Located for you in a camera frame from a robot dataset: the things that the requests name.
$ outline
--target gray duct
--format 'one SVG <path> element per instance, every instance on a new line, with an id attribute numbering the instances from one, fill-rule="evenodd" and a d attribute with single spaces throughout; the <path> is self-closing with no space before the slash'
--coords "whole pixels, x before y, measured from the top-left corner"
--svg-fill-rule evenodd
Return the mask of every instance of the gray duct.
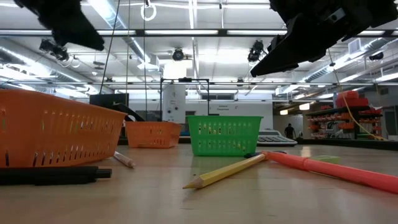
<path id="1" fill-rule="evenodd" d="M 113 25 L 116 19 L 115 29 L 129 29 L 126 23 L 120 16 L 116 17 L 116 6 L 113 0 L 88 0 L 93 9 L 105 20 L 107 25 L 113 29 Z M 145 54 L 142 47 L 132 37 L 122 37 L 122 40 L 131 48 L 131 50 L 137 55 L 141 62 L 151 62 L 150 58 Z"/>
<path id="2" fill-rule="evenodd" d="M 85 76 L 80 75 L 79 73 L 68 68 L 63 68 L 56 62 L 53 62 L 50 59 L 47 59 L 42 55 L 39 55 L 32 50 L 29 50 L 6 38 L 0 38 L 0 54 L 6 55 L 7 58 L 11 59 L 12 62 L 20 62 L 19 64 L 26 64 L 28 63 L 27 61 L 36 62 L 47 70 L 57 73 L 57 75 L 61 76 L 61 79 L 63 80 L 70 80 L 71 82 L 92 82 L 91 79 L 86 78 Z M 114 93 L 114 91 L 108 87 L 104 87 L 103 91 L 105 93 Z"/>
<path id="3" fill-rule="evenodd" d="M 374 54 L 375 51 L 379 50 L 380 48 L 384 47 L 386 44 L 392 42 L 393 40 L 396 40 L 395 38 L 378 38 L 375 40 L 370 41 L 368 44 L 363 46 L 363 49 L 365 50 L 365 53 L 363 53 L 360 56 L 370 56 L 371 54 Z M 323 68 L 317 70 L 316 72 L 308 75 L 305 79 L 305 82 L 312 82 L 317 78 L 320 78 L 324 75 L 327 75 L 330 73 L 329 65 L 324 66 Z"/>

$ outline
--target table surface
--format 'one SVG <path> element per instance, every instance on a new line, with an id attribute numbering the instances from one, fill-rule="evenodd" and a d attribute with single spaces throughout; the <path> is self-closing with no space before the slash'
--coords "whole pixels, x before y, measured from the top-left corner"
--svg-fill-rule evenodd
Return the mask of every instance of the table surface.
<path id="1" fill-rule="evenodd" d="M 398 153 L 336 146 L 273 147 L 300 156 L 340 156 L 341 164 L 398 175 Z M 0 187 L 2 223 L 397 223 L 398 195 L 262 162 L 201 190 L 182 190 L 195 176 L 240 161 L 193 157 L 190 145 L 118 151 L 109 180 L 88 185 Z"/>

